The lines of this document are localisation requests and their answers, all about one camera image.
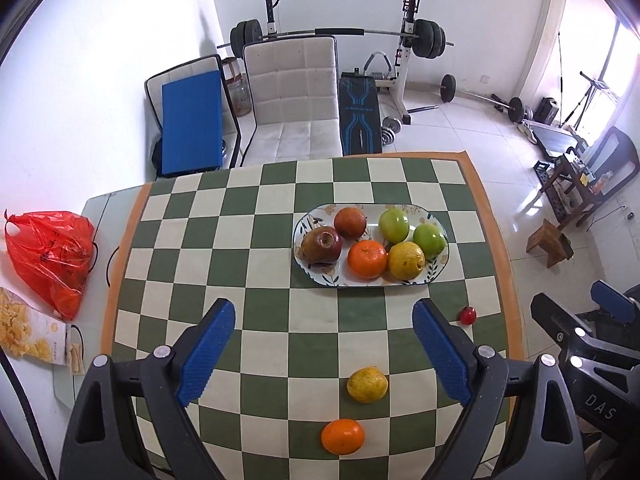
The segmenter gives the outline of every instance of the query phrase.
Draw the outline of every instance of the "plate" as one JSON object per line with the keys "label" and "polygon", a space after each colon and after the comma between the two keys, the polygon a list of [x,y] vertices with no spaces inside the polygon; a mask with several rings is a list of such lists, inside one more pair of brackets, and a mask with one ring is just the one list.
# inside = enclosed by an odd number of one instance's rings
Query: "plate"
{"label": "plate", "polygon": [[[342,252],[340,258],[334,264],[316,264],[310,265],[302,258],[302,251],[300,245],[302,238],[316,227],[334,225],[334,217],[340,209],[345,207],[357,207],[367,217],[367,229],[364,234],[357,240],[342,239]],[[406,240],[411,240],[415,228],[420,224],[434,224],[444,233],[447,238],[447,233],[443,229],[438,219],[429,213],[426,209],[419,205],[412,204],[324,204],[312,209],[306,213],[296,224],[296,228],[293,231],[293,256],[300,268],[305,271],[305,274],[312,280],[325,286],[391,286],[391,285],[423,285],[425,283],[432,282],[442,272],[442,269],[447,265],[449,261],[449,240],[447,239],[447,245],[444,250],[438,254],[433,260],[427,260],[427,265],[422,272],[410,282],[396,280],[388,271],[382,273],[381,276],[375,280],[363,280],[357,277],[347,264],[347,254],[351,246],[359,240],[375,240],[383,244],[387,250],[390,249],[390,244],[384,239],[380,230],[378,229],[378,219],[380,215],[386,209],[398,208],[404,211],[409,219],[410,230]]]}

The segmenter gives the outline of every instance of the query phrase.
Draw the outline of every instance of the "red plastic bag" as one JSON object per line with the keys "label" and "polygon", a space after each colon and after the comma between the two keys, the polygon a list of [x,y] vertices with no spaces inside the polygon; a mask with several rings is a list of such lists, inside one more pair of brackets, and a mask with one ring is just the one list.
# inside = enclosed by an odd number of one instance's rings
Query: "red plastic bag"
{"label": "red plastic bag", "polygon": [[93,253],[94,226],[69,211],[41,211],[4,218],[20,228],[10,235],[4,226],[6,249],[15,272],[63,320],[78,313]]}

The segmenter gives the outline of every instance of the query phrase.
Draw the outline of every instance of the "yellow fruit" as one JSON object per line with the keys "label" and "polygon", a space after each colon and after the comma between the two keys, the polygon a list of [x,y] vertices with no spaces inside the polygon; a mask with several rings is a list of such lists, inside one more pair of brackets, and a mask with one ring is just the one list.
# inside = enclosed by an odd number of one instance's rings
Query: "yellow fruit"
{"label": "yellow fruit", "polygon": [[424,269],[424,253],[413,242],[402,242],[391,247],[387,267],[396,280],[412,280]]}
{"label": "yellow fruit", "polygon": [[358,402],[369,404],[385,396],[389,383],[375,366],[367,366],[354,372],[347,381],[347,391]]}

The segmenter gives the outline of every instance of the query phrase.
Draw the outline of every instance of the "red ball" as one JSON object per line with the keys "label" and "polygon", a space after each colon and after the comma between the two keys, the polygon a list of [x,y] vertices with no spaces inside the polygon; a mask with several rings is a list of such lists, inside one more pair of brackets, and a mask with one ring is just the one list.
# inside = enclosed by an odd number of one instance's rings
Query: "red ball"
{"label": "red ball", "polygon": [[476,320],[476,317],[478,317],[476,310],[472,306],[466,306],[460,311],[458,321],[463,325],[470,325]]}

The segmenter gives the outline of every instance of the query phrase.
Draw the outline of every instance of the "wooden stool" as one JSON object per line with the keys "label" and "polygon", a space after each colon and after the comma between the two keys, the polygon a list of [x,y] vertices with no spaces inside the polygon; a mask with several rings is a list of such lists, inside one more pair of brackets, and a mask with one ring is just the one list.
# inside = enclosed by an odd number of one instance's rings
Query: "wooden stool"
{"label": "wooden stool", "polygon": [[534,247],[540,247],[548,254],[546,259],[547,269],[562,260],[568,260],[574,255],[569,239],[546,218],[542,221],[542,227],[527,240],[527,253]]}

